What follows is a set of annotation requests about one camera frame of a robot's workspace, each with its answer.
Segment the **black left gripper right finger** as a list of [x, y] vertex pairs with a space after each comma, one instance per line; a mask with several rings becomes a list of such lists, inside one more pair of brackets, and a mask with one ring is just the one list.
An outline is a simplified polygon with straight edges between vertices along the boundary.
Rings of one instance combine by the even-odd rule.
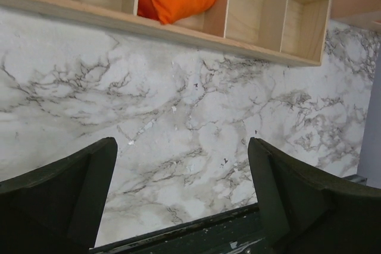
[[380, 189], [251, 138], [249, 166], [272, 253], [380, 253]]

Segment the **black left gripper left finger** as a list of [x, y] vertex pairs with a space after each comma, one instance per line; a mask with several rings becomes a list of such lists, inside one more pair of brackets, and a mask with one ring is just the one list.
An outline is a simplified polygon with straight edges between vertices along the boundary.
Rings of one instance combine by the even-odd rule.
[[94, 247], [117, 159], [106, 137], [1, 182], [1, 253], [88, 253]]

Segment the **wooden compartment tray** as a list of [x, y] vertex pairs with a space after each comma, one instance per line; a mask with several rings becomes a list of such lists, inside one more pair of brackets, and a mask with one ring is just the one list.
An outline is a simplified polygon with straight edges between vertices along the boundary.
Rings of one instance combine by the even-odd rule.
[[173, 24], [138, 16], [138, 0], [1, 0], [1, 4], [282, 64], [319, 66], [331, 0], [216, 0], [205, 12]]

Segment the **aluminium extrusion rail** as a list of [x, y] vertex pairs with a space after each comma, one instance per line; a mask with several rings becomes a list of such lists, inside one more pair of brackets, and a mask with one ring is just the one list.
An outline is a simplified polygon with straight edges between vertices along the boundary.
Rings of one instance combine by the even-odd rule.
[[362, 177], [362, 176], [357, 175], [357, 174], [349, 175], [346, 177], [346, 179], [348, 181], [353, 182], [353, 183], [358, 183], [358, 184], [362, 184], [362, 185], [367, 184], [367, 179], [365, 177]]

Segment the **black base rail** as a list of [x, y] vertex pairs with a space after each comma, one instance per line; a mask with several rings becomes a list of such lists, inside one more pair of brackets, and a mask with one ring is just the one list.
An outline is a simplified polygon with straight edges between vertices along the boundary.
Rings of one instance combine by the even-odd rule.
[[93, 248], [89, 253], [271, 253], [252, 204]]

